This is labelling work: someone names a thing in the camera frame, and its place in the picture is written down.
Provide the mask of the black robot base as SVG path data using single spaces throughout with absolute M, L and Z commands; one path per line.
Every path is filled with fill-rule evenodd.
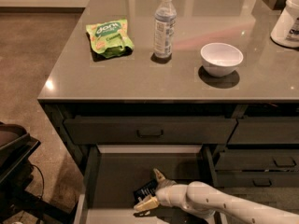
M 26 191 L 33 180 L 31 154 L 40 141 L 22 126 L 0 123 L 0 215 L 1 221 L 25 211 L 39 219 L 51 217 L 61 224 L 69 224 L 71 215 Z

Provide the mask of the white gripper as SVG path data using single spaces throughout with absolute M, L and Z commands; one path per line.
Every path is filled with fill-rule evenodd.
M 144 200 L 134 206 L 136 212 L 149 211 L 160 205 L 184 208 L 186 206 L 187 185 L 178 184 L 173 180 L 166 180 L 157 169 L 153 169 L 156 181 L 159 183 L 155 196 L 148 195 Z

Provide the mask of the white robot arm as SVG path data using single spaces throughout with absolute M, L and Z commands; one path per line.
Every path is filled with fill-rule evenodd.
M 178 207 L 186 213 L 207 218 L 220 212 L 245 224 L 299 224 L 297 214 L 255 203 L 221 192 L 201 181 L 178 184 L 167 179 L 154 168 L 158 183 L 155 195 L 149 194 L 134 206 L 136 212 L 144 212 L 159 205 Z

